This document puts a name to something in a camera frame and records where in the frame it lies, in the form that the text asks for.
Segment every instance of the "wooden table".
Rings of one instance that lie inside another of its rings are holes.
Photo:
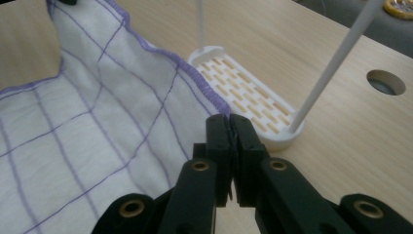
[[[187,58],[197,49],[195,3],[119,0],[132,27]],[[206,43],[218,45],[299,108],[348,28],[289,0],[205,1]],[[0,88],[53,76],[56,33],[43,0],[0,6]],[[406,86],[400,96],[373,89],[366,74],[386,70]],[[413,222],[413,59],[361,38],[306,119],[302,135],[274,153],[292,162],[334,203],[364,193]],[[216,233],[258,233],[253,209],[218,209]]]

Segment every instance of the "light wood surface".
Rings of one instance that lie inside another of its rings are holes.
[[[184,58],[197,49],[191,0],[119,0],[132,27],[154,45]],[[206,44],[222,46],[299,108],[348,28],[289,0],[205,1]],[[44,1],[0,6],[0,89],[56,74],[58,42]],[[398,76],[401,96],[366,80],[370,70]],[[334,203],[363,193],[413,222],[413,59],[361,38],[306,119],[294,144],[273,156],[292,162]],[[253,209],[218,209],[216,233],[258,233]]]

